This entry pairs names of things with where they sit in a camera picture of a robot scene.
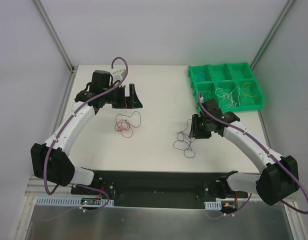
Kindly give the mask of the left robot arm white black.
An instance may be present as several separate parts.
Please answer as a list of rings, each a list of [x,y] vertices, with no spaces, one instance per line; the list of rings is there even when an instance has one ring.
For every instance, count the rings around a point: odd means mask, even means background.
[[[100,183],[94,179],[94,172],[74,166],[69,156],[84,127],[104,105],[109,104],[113,109],[142,108],[133,83],[129,84],[129,95],[125,94],[121,82],[126,77],[124,69],[93,72],[91,81],[76,95],[69,114],[58,129],[43,144],[32,146],[30,154],[35,177],[63,187],[82,185],[90,195],[99,191]]]

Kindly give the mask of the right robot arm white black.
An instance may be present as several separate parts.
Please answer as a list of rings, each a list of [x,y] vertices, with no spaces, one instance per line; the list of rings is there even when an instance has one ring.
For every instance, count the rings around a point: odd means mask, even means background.
[[[223,113],[214,99],[198,103],[200,112],[191,119],[190,138],[209,139],[212,133],[233,143],[255,165],[258,173],[227,173],[219,192],[231,197],[236,192],[257,194],[272,206],[299,190],[298,164],[292,156],[283,156],[262,144],[233,112]]]

